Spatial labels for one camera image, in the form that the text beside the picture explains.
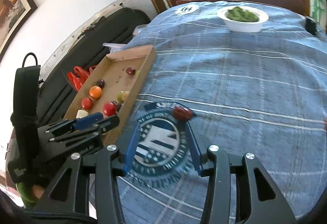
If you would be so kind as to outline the left hand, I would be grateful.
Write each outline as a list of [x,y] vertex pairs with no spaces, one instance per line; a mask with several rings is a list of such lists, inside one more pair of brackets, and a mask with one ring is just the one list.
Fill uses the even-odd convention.
[[29,185],[24,182],[17,183],[16,188],[26,207],[34,207],[45,192],[45,188],[40,185]]

